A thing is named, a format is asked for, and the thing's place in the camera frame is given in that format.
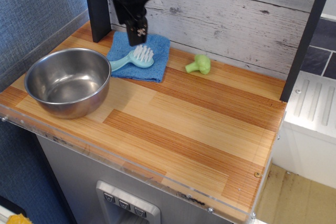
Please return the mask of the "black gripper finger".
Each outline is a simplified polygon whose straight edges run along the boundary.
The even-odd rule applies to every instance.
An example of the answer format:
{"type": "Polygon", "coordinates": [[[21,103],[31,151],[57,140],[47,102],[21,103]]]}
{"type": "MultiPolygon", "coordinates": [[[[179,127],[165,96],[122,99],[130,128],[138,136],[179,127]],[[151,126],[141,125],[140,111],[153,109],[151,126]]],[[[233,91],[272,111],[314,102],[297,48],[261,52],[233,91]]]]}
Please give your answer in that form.
{"type": "Polygon", "coordinates": [[[146,43],[148,32],[148,21],[146,17],[127,20],[126,28],[130,46],[146,43]]]}

